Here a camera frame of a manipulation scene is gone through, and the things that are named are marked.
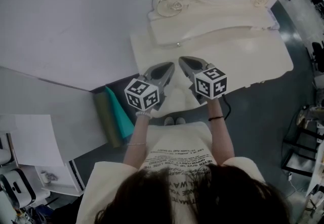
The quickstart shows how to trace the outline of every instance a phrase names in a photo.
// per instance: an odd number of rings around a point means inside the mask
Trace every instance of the white t-shirt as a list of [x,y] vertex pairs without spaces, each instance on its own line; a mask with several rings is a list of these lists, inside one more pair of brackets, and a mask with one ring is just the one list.
[[[147,157],[141,169],[157,171],[169,168],[170,196],[176,223],[194,223],[188,198],[192,183],[186,173],[207,171],[205,164],[217,164],[211,154],[212,135],[205,123],[196,122],[176,126],[149,126]],[[231,158],[225,165],[241,168],[252,178],[264,181],[256,164],[247,158]],[[113,162],[95,164],[82,199],[76,223],[94,222],[98,211],[112,202],[120,184],[138,169]]]

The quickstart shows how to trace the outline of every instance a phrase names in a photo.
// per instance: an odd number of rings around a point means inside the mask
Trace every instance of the bracelet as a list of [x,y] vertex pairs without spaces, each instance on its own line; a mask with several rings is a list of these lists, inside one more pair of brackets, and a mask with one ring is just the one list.
[[213,118],[209,118],[208,121],[212,121],[212,120],[218,120],[223,118],[224,116],[219,116],[219,117],[213,117]]
[[128,143],[127,145],[146,145],[146,143]]
[[150,113],[147,113],[145,111],[138,111],[135,113],[136,116],[140,116],[140,115],[145,115],[145,116],[148,116],[150,118],[150,120],[153,118],[153,116],[150,114]]

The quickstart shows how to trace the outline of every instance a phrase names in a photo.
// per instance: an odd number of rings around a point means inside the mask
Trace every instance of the gray floor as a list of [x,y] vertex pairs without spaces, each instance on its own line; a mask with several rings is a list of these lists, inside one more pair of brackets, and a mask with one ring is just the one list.
[[[279,79],[229,93],[226,97],[231,104],[232,113],[226,124],[234,144],[235,155],[254,160],[265,180],[278,188],[284,197],[288,197],[294,192],[294,188],[280,168],[281,142],[295,112],[303,105],[314,102],[313,73],[307,51],[288,14],[279,2],[274,5],[272,11],[280,23],[280,33],[286,35],[284,39],[294,63],[294,70]],[[134,111],[127,106],[124,97],[124,88],[129,81],[130,79],[125,79],[109,87],[134,121]],[[221,105],[226,113],[227,107],[222,100]],[[182,116],[187,122],[208,123],[206,106],[171,116],[175,118]],[[153,119],[152,124],[161,125],[163,120]],[[296,126],[293,124],[290,136],[293,136],[295,130]],[[87,181],[95,162],[121,162],[124,153],[125,147],[112,149],[107,144],[81,156],[75,162],[79,166],[82,179]],[[309,180],[309,177],[293,175],[292,182],[299,189],[298,193],[288,197],[293,222],[296,222],[302,214],[305,203],[302,192],[303,188],[307,188]]]

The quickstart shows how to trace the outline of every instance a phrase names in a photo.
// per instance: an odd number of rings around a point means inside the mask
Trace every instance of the black wristband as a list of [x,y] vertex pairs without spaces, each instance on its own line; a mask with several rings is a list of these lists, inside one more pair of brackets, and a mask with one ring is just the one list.
[[209,118],[208,121],[218,120],[218,119],[221,119],[221,118],[223,118],[223,117],[224,117],[224,116]]

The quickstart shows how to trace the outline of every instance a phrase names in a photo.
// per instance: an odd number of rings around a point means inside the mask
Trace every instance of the shirt sleeve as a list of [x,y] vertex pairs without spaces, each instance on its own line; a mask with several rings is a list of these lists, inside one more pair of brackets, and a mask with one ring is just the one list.
[[262,174],[257,165],[249,158],[233,157],[226,160],[223,165],[236,166],[246,172],[251,178],[265,182]]
[[113,201],[120,184],[138,169],[113,162],[99,162],[89,178],[76,223],[93,224],[96,214]]

